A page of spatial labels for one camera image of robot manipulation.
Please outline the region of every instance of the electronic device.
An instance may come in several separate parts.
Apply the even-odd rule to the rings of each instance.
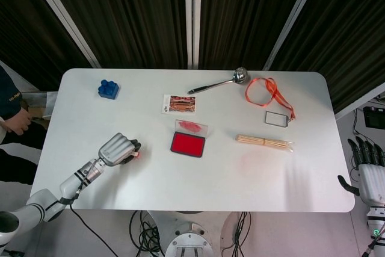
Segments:
[[[364,107],[363,115],[366,127],[385,129],[385,108]]]

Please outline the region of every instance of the orange lanyard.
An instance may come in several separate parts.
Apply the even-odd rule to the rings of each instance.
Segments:
[[[267,103],[265,104],[257,104],[255,102],[252,102],[251,99],[248,97],[248,89],[250,88],[250,86],[258,81],[258,80],[265,80],[265,86],[266,86],[266,89],[269,91],[269,93],[271,93],[271,99],[270,101],[268,101]],[[246,92],[245,92],[245,95],[246,95],[246,100],[252,104],[255,104],[255,105],[258,105],[260,107],[267,107],[272,101],[273,99],[276,99],[276,101],[284,106],[285,108],[289,109],[291,111],[291,115],[290,115],[290,119],[289,121],[291,120],[294,120],[295,119],[295,114],[294,114],[294,108],[292,107],[291,104],[289,104],[287,102],[287,100],[283,97],[283,95],[279,92],[278,88],[277,88],[277,83],[275,80],[273,80],[272,78],[255,78],[253,79],[247,86],[246,88]]]

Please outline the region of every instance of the bundle of wooden sticks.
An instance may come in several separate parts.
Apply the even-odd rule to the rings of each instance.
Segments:
[[[293,148],[291,148],[292,143],[290,141],[272,140],[269,138],[257,138],[252,137],[250,135],[237,135],[235,140],[246,144],[259,144],[261,146],[269,146],[274,147],[276,149],[289,150],[290,152],[293,151]]]

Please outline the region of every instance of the red ink pad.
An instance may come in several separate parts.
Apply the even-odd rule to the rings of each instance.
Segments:
[[[181,153],[183,155],[195,156],[200,158],[203,155],[206,139],[197,137],[196,135],[175,132],[174,139],[171,144],[171,151]]]

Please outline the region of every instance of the robotic arm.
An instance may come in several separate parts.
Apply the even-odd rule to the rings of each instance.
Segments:
[[[343,176],[338,176],[338,180],[345,190],[371,207],[367,217],[373,242],[362,256],[369,256],[374,249],[376,257],[385,257],[385,153],[379,145],[371,145],[360,137],[356,137],[357,144],[350,139],[348,142],[353,151],[354,169],[359,171],[359,188],[347,184]]]
[[[106,166],[128,163],[138,156],[140,147],[137,140],[128,140],[118,133],[99,149],[98,159],[86,163],[60,185],[60,200],[48,189],[43,189],[33,194],[23,208],[15,212],[0,212],[0,254],[16,235],[31,230],[42,221],[57,218],[85,187],[104,172]]]

